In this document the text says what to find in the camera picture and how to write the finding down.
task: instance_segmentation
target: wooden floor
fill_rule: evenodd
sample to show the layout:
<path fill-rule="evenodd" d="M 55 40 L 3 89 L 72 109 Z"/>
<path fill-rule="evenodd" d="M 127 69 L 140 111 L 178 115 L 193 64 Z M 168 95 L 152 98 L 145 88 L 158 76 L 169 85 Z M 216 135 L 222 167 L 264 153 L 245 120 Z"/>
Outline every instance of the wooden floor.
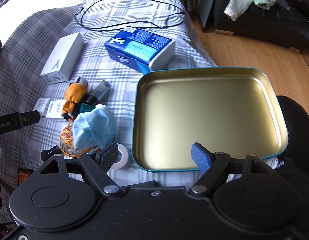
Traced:
<path fill-rule="evenodd" d="M 277 95 L 298 102 L 309 114 L 309 52 L 300 54 L 287 47 L 253 37 L 201 31 L 193 21 L 205 49 L 218 66 L 254 67 L 270 79 Z"/>

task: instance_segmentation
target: tape roll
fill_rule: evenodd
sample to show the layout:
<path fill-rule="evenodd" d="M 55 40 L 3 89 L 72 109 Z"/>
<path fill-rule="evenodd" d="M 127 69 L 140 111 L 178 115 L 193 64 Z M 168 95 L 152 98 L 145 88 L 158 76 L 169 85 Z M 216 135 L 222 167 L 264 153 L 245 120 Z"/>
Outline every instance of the tape roll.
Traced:
<path fill-rule="evenodd" d="M 118 150 L 119 150 L 119 155 L 121 154 L 121 159 L 118 162 L 115 162 L 111 168 L 116 169 L 116 170 L 124 170 L 129 167 L 131 164 L 131 155 L 129 154 L 128 150 L 126 147 L 124 147 L 122 144 L 118 144 Z"/>

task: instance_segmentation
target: checkered cloth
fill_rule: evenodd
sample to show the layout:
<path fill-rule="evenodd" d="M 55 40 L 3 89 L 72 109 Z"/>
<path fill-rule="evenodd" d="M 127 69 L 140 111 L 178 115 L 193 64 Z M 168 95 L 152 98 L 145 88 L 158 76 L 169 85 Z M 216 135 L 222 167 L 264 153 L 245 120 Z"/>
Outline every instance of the checkered cloth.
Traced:
<path fill-rule="evenodd" d="M 118 31 L 93 32 L 80 27 L 74 15 L 88 0 L 80 5 L 40 11 L 26 19 L 3 46 L 0 56 L 0 115 L 31 111 L 39 97 L 62 99 L 70 82 L 83 76 L 93 90 L 102 80 L 111 85 L 106 104 L 113 112 L 117 125 L 115 142 L 131 149 L 136 86 L 142 74 L 109 58 L 104 43 Z M 183 7 L 179 0 L 158 0 Z M 150 0 L 105 0 L 94 5 L 84 16 L 84 24 L 91 27 L 107 26 L 135 20 L 164 25 L 168 15 L 178 12 L 169 5 Z M 183 16 L 171 17 L 173 25 Z M 149 24 L 130 24 L 149 26 Z M 201 45 L 191 20 L 186 14 L 185 23 L 168 29 L 145 29 L 176 41 L 175 58 L 167 66 L 175 68 L 216 67 Z M 80 32 L 85 40 L 69 82 L 47 85 L 39 77 L 45 62 L 59 38 Z M 67 122 L 42 118 L 39 123 L 0 135 L 3 156 L 0 159 L 2 198 L 7 203 L 9 194 L 17 186 L 17 169 L 37 169 L 41 164 L 40 152 L 59 142 L 61 130 Z M 119 185 L 129 185 L 157 180 L 163 186 L 189 186 L 200 176 L 199 172 L 148 173 L 136 163 L 119 171 L 111 169 L 109 175 Z"/>

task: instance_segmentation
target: gold tray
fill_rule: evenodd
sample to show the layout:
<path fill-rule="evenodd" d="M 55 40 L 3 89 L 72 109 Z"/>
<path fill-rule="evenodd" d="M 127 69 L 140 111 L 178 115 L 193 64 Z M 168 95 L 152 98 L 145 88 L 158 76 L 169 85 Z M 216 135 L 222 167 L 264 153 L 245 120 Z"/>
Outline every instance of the gold tray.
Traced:
<path fill-rule="evenodd" d="M 241 159 L 279 155 L 288 144 L 269 79 L 254 68 L 150 72 L 136 95 L 132 153 L 147 171 L 198 169 L 195 142 Z"/>

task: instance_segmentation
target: crumpled surgical mask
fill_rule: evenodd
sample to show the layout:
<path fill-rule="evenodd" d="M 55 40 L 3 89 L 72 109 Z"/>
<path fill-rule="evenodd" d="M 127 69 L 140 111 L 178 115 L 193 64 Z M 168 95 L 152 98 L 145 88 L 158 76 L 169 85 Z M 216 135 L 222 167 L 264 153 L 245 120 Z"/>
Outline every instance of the crumpled surgical mask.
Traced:
<path fill-rule="evenodd" d="M 83 150 L 96 145 L 104 148 L 115 133 L 115 118 L 104 105 L 96 105 L 91 112 L 80 113 L 73 122 L 74 150 Z"/>

